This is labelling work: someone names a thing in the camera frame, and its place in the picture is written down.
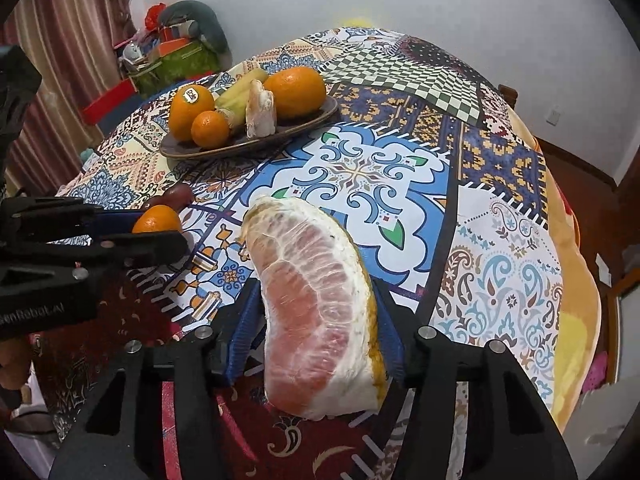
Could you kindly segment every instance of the orange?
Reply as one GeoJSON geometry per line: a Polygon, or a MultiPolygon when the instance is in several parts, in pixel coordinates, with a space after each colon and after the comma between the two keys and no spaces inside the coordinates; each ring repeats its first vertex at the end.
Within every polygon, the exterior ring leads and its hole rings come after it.
{"type": "Polygon", "coordinates": [[[178,213],[167,205],[155,205],[147,209],[131,230],[132,233],[151,233],[155,231],[180,231],[182,222],[178,213]]]}
{"type": "Polygon", "coordinates": [[[169,108],[169,131],[180,142],[191,140],[191,125],[202,112],[213,110],[215,99],[202,85],[178,89],[169,108]]]}
{"type": "Polygon", "coordinates": [[[191,138],[201,148],[215,150],[229,139],[229,122],[222,112],[203,112],[191,125],[191,138]]]}
{"type": "Polygon", "coordinates": [[[273,92],[279,120],[292,120],[315,112],[326,99],[322,76],[308,66],[297,66],[270,75],[264,89],[273,92]]]}
{"type": "Polygon", "coordinates": [[[311,420],[378,409],[385,368],[376,301],[349,235],[304,200],[261,197],[244,216],[240,239],[268,320],[269,402],[311,420]]]}

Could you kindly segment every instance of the pomelo segment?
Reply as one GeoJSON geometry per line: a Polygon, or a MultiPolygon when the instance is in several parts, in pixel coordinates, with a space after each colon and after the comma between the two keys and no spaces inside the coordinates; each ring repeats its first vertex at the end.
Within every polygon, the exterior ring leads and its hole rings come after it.
{"type": "Polygon", "coordinates": [[[377,410],[386,391],[371,281],[350,236],[299,198],[259,198],[241,238],[262,283],[270,403],[319,420],[377,410]]]}

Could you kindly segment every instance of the yellow banana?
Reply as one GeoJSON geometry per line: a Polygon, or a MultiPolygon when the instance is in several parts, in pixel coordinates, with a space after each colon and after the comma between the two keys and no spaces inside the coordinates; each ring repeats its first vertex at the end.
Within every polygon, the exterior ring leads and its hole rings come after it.
{"type": "Polygon", "coordinates": [[[216,110],[226,113],[229,125],[232,128],[244,124],[246,114],[246,104],[249,100],[249,88],[251,81],[257,79],[264,83],[269,74],[261,68],[244,74],[238,81],[233,83],[219,98],[216,99],[216,110]]]}

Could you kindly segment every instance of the patterned tablecloth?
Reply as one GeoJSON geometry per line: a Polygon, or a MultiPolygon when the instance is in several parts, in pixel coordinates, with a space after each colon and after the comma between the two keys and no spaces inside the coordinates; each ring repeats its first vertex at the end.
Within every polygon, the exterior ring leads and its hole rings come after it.
{"type": "MultiPolygon", "coordinates": [[[[126,119],[62,191],[128,208],[182,181],[196,202],[182,213],[193,240],[188,258],[130,271],[107,291],[96,321],[36,338],[36,370],[60,433],[125,341],[179,338],[234,300],[253,272],[236,237],[262,195],[301,197],[334,216],[396,301],[433,309],[431,324],[453,340],[502,340],[563,428],[591,362],[600,309],[571,209],[534,137],[478,72],[388,30],[320,32],[200,83],[219,94],[257,66],[273,73],[300,65],[318,70],[339,103],[340,116],[320,129],[259,155],[176,164],[158,152],[174,90],[126,119]]],[[[292,468],[297,478],[390,476],[411,392],[392,388],[380,415],[309,422],[265,403],[261,359],[257,348],[246,376],[217,394],[237,478],[292,478],[292,468]],[[380,428],[389,417],[387,440],[380,428]]],[[[165,394],[170,399],[169,386],[165,394]]],[[[163,413],[167,471],[178,478],[171,405],[163,413]]],[[[453,478],[465,431],[460,384],[453,478]]]]}

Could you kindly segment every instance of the mandarin orange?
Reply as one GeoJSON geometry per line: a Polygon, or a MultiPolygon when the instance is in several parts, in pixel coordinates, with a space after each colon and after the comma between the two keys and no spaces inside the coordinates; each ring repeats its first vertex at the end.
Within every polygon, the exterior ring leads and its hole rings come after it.
{"type": "Polygon", "coordinates": [[[132,233],[151,233],[156,231],[182,232],[182,221],[178,213],[167,205],[152,206],[138,218],[131,230],[132,233]]]}
{"type": "Polygon", "coordinates": [[[215,150],[226,144],[229,131],[229,122],[225,114],[219,111],[207,111],[193,120],[191,139],[201,148],[215,150]]]}

